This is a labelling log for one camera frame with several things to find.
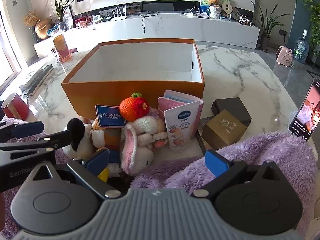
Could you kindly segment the pink lotion tube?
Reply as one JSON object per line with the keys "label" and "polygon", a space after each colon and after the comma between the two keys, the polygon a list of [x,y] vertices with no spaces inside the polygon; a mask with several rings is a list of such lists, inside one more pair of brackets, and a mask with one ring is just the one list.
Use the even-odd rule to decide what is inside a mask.
{"label": "pink lotion tube", "polygon": [[201,101],[185,103],[164,111],[169,148],[174,152],[184,151],[193,138],[199,123]]}

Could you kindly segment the orange crochet tangerine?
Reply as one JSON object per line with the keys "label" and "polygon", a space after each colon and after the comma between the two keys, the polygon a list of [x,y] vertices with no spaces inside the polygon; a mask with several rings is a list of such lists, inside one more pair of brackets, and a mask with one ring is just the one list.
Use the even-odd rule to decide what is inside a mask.
{"label": "orange crochet tangerine", "polygon": [[133,122],[149,114],[150,105],[142,94],[135,92],[124,99],[119,106],[121,116],[129,122]]}

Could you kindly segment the leafy climbing plant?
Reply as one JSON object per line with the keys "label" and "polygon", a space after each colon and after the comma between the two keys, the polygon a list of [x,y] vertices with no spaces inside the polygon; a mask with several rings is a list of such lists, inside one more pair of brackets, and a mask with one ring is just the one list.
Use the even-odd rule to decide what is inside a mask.
{"label": "leafy climbing plant", "polygon": [[319,44],[320,44],[320,5],[319,2],[313,0],[302,0],[304,5],[308,7],[311,12],[310,15],[310,44],[313,55],[319,57]]}

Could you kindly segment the black square box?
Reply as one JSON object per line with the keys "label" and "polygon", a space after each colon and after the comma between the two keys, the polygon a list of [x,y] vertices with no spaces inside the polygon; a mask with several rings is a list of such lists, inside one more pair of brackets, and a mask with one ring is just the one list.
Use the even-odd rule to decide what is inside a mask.
{"label": "black square box", "polygon": [[240,98],[216,99],[212,103],[214,115],[219,114],[223,110],[227,110],[246,127],[250,125],[252,118]]}

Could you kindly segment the white wifi router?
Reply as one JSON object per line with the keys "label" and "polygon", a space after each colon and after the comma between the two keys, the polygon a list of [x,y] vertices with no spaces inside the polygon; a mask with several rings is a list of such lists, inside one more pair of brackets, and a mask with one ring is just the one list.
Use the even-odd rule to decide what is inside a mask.
{"label": "white wifi router", "polygon": [[125,18],[127,18],[126,6],[125,7],[117,6],[117,7],[111,8],[111,10],[113,14],[111,21],[124,20]]}

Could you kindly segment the blue water jug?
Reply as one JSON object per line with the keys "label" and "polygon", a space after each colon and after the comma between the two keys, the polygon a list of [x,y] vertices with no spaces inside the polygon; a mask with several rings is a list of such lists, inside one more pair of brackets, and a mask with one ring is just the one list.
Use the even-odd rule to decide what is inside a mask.
{"label": "blue water jug", "polygon": [[309,53],[309,44],[307,41],[308,30],[304,29],[302,37],[295,41],[293,57],[300,63],[305,63]]}

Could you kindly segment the red cup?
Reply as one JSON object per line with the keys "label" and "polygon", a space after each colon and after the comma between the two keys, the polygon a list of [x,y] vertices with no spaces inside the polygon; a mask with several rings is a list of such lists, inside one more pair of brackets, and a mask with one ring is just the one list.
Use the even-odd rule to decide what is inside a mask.
{"label": "red cup", "polygon": [[3,101],[1,109],[8,118],[25,120],[29,114],[28,105],[16,93],[10,94]]}

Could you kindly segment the black remote control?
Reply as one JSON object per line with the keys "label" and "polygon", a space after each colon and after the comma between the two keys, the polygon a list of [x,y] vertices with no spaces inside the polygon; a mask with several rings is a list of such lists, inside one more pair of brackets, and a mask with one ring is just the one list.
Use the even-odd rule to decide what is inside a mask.
{"label": "black remote control", "polygon": [[31,82],[27,85],[25,89],[21,89],[23,96],[32,96],[36,90],[42,85],[45,78],[53,70],[53,65],[48,64],[40,68],[31,78]]}

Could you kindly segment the pink space heater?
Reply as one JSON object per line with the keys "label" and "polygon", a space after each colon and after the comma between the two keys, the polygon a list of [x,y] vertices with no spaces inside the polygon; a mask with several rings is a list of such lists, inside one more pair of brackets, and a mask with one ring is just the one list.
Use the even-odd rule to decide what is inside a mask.
{"label": "pink space heater", "polygon": [[285,67],[291,67],[293,61],[293,51],[285,46],[280,46],[276,52],[276,62]]}

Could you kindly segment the purple fluffy blanket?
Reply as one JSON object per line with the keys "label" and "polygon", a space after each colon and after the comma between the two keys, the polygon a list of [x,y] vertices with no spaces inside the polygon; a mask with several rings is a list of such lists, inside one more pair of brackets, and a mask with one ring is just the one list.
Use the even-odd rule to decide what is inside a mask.
{"label": "purple fluffy blanket", "polygon": [[267,133],[214,151],[247,163],[216,197],[192,197],[215,176],[204,156],[168,160],[107,184],[103,200],[81,185],[67,161],[39,163],[22,185],[1,192],[1,226],[11,215],[16,239],[303,239],[316,186],[312,149],[299,137]]}

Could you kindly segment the smartphone on stand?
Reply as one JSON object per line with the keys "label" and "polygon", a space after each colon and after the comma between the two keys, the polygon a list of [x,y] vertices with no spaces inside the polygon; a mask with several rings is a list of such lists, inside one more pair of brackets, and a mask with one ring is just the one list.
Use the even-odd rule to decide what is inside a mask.
{"label": "smartphone on stand", "polygon": [[308,141],[319,124],[319,79],[314,79],[309,91],[289,125],[289,131]]}

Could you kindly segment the pink tissue pack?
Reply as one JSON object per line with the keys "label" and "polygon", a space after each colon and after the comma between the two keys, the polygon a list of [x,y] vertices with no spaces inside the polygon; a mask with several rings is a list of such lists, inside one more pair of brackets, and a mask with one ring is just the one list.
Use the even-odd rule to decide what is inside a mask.
{"label": "pink tissue pack", "polygon": [[201,117],[201,112],[203,109],[203,100],[189,94],[173,91],[173,90],[166,90],[164,95],[158,98],[158,111],[159,116],[162,120],[164,120],[164,111],[168,109],[172,109],[174,107],[178,107],[187,103],[192,103],[195,101],[199,101],[199,110],[197,113],[197,120]]}

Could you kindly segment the white black plush toy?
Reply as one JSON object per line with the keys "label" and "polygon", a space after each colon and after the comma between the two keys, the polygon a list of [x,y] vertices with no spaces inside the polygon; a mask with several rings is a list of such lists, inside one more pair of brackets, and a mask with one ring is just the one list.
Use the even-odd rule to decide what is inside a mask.
{"label": "white black plush toy", "polygon": [[87,124],[79,118],[72,118],[66,125],[65,130],[72,134],[71,144],[62,148],[67,158],[86,160],[95,152],[90,140],[92,131],[90,122]]}

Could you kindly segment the gold brown gift box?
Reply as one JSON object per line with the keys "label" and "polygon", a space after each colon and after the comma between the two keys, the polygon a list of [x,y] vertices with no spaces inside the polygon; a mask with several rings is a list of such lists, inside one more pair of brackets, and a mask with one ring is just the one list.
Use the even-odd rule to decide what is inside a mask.
{"label": "gold brown gift box", "polygon": [[202,130],[202,139],[214,150],[237,143],[247,127],[227,110],[211,118]]}

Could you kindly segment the white crochet bunny doll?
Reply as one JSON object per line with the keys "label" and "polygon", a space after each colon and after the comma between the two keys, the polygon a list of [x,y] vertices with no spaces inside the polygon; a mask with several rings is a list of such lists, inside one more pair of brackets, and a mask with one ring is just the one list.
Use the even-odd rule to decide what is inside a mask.
{"label": "white crochet bunny doll", "polygon": [[121,150],[121,169],[129,176],[137,176],[153,161],[156,150],[168,143],[168,134],[159,112],[151,112],[128,122],[124,127],[124,144]]}

